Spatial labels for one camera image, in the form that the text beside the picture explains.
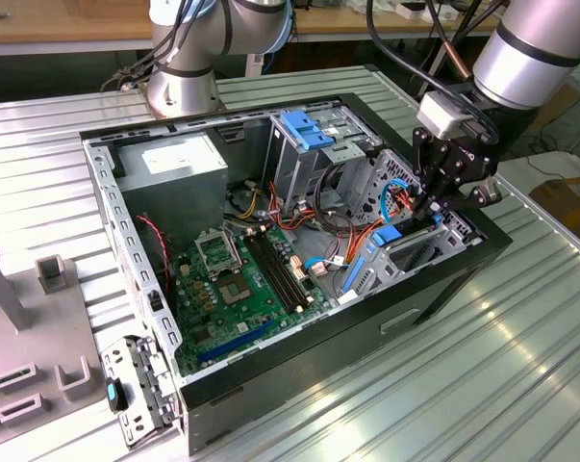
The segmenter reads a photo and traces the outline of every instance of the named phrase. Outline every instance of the ram slot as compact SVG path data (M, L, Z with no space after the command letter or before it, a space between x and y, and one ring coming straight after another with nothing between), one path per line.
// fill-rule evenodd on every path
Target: ram slot
M260 245L266 257L275 262L274 268L276 268L280 272L280 275L283 278L285 284L287 284L288 289L291 291L293 299L300 306L305 308L308 303L307 298L300 290L300 287L298 287L298 283L296 282L296 279L294 278L293 274L290 273L288 268L283 263L283 260L281 260L281 257L275 250L274 246L265 235L261 237Z
M306 307L306 297L297 287L290 272L274 251L268 239L265 236L247 238L245 245L264 274L266 281L281 300L285 312L291 314L299 306Z

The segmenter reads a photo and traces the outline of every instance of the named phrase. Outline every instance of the cardboard box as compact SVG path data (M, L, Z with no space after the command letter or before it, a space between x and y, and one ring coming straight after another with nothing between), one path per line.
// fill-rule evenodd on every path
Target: cardboard box
M149 0L77 0L77 4L84 17L148 17Z
M529 196L580 239L580 178L546 181Z

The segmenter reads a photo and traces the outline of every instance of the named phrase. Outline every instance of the motherboard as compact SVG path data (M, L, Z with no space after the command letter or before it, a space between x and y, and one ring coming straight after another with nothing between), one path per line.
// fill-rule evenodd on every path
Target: motherboard
M277 227L195 241L170 264L176 276L181 374L205 369L330 309Z

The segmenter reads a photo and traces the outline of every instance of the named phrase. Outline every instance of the aluminum profile table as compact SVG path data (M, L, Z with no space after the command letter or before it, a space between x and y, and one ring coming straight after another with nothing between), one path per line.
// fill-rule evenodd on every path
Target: aluminum profile table
M230 108L353 91L405 139L415 103L364 67L221 81ZM136 92L0 104L5 273L77 262L100 349L138 333L77 133L151 118ZM197 460L580 460L580 243L500 177L514 243L436 316ZM105 401L0 446L0 460L186 460L172 430L129 453Z

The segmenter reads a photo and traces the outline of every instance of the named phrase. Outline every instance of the blue pcie slot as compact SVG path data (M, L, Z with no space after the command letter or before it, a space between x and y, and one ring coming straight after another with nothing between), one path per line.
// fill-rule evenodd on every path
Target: blue pcie slot
M218 358L219 356L229 353L230 351L243 346L244 344L248 344L249 342L253 342L254 340L258 340L262 337L266 330L273 324L273 320L265 322L260 327L257 327L246 334L242 334L240 337L237 337L230 342L226 342L223 345L216 346L213 349L209 349L203 353L197 355L198 363L203 363L205 361L209 361L211 359Z

